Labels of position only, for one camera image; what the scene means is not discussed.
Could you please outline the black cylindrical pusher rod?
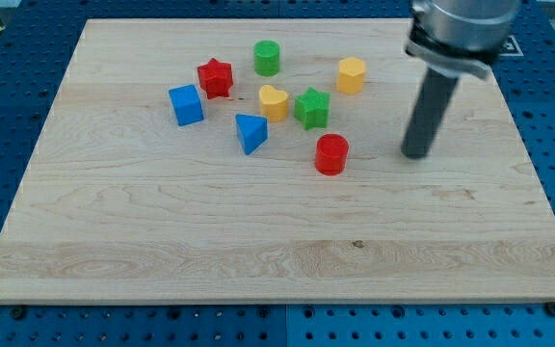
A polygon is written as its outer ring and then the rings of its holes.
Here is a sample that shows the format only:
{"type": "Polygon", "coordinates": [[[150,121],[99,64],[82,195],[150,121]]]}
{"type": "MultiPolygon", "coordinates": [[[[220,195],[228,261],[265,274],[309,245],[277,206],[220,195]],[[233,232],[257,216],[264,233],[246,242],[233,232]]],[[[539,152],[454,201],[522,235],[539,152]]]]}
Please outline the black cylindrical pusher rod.
{"type": "Polygon", "coordinates": [[[428,67],[401,143],[401,152],[410,159],[426,157],[434,143],[446,109],[459,79],[447,77],[428,67]]]}

